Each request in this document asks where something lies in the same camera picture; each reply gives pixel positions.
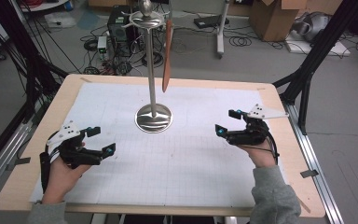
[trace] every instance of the desk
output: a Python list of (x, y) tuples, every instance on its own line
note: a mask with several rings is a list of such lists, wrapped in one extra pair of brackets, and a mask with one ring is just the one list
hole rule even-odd
[[(160, 78), (156, 78), (157, 86), (161, 85), (161, 81)], [(32, 205), (29, 203), (29, 198), (40, 174), (38, 155), (43, 150), (48, 137), (61, 128), (81, 85), (85, 82), (147, 85), (147, 78), (86, 75), (67, 77), (22, 154), (23, 158), (31, 157), (31, 162), (16, 166), (2, 189), (0, 210), (28, 211), (31, 209)], [(283, 110), (279, 95), (271, 84), (172, 79), (170, 86), (258, 91), (263, 105)], [(271, 119), (268, 123), (270, 128), (274, 130), (274, 137), (281, 153), (281, 161), (285, 167), (288, 183), (296, 191), (302, 205), (302, 217), (323, 217), (324, 208), (312, 179), (302, 178), (300, 175), (300, 172), (308, 170), (308, 167), (304, 162), (289, 120)], [(251, 208), (68, 204), (67, 211), (240, 217), (249, 216)]]

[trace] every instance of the robotic hand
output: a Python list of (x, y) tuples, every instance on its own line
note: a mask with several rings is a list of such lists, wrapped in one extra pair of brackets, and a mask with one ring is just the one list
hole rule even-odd
[(255, 105), (249, 112), (245, 113), (240, 110), (229, 110), (228, 115), (234, 119), (241, 119), (246, 122), (245, 130), (229, 131), (218, 124), (215, 124), (215, 131), (217, 136), (225, 138), (231, 145), (250, 145), (255, 146), (263, 143), (266, 139), (271, 146), (271, 153), (278, 164), (279, 153), (272, 134), (269, 132), (269, 126), (263, 119), (288, 117), (287, 113), (266, 108), (262, 105)]
[[(71, 121), (69, 124), (62, 126), (61, 130), (54, 133), (49, 138), (45, 151), (39, 156), (43, 192), (45, 192), (46, 187), (48, 186), (51, 159), (56, 154), (60, 153), (62, 160), (72, 169), (75, 169), (78, 165), (82, 164), (99, 165), (103, 159), (115, 154), (115, 143), (103, 147), (102, 150), (89, 150), (83, 147), (83, 139), (86, 135), (87, 137), (92, 137), (99, 133), (101, 133), (100, 127), (78, 130), (75, 124)], [(60, 145), (55, 147), (51, 154), (49, 154), (48, 148), (58, 143), (60, 143)]]

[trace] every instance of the human hand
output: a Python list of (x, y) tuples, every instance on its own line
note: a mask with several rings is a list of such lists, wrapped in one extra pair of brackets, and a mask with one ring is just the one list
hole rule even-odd
[(42, 198), (42, 203), (60, 203), (63, 197), (77, 183), (77, 180), (90, 168), (90, 165), (79, 165), (75, 169), (61, 159), (57, 159), (51, 164), (48, 187)]
[(238, 148), (246, 151), (256, 168), (275, 166), (275, 159), (271, 153), (269, 141), (266, 139), (262, 144), (256, 146), (239, 145)]

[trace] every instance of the metal rail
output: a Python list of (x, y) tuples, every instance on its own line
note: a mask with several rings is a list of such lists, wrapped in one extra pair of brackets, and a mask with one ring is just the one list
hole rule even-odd
[(32, 130), (33, 122), (30, 119), (27, 123), (19, 125), (17, 130), (12, 134), (7, 141), (4, 149), (0, 153), (0, 177), (6, 170), (7, 165), (11, 162), (17, 151), (22, 147), (28, 134)]
[(289, 113), (290, 123), (292, 124), (293, 131), (295, 132), (298, 143), (300, 144), (304, 158), (309, 166), (310, 170), (316, 170), (319, 174), (313, 177), (316, 189), (321, 196), (322, 203), (324, 204), (324, 210), (332, 224), (343, 224), (344, 221), (341, 214), (338, 211), (337, 204), (333, 198), (330, 188), (327, 185), (327, 181), (324, 178), (324, 172), (316, 158), (315, 152), (313, 151), (310, 139), (307, 135), (301, 132), (301, 128), (298, 126), (298, 112), (294, 105), (283, 104), (285, 110)]

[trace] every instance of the grid paper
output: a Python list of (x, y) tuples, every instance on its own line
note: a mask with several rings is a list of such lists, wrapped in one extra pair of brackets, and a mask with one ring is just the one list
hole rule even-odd
[[(91, 167), (69, 192), (69, 203), (252, 207), (254, 165), (246, 152), (217, 137), (214, 125), (243, 130), (229, 109), (249, 111), (262, 104), (258, 91), (169, 87), (156, 90), (173, 122), (162, 133), (144, 133), (135, 114), (150, 104), (144, 85), (85, 83), (65, 123), (101, 127), (85, 138), (87, 149), (116, 143), (113, 157)], [(42, 196), (40, 180), (30, 199)]]

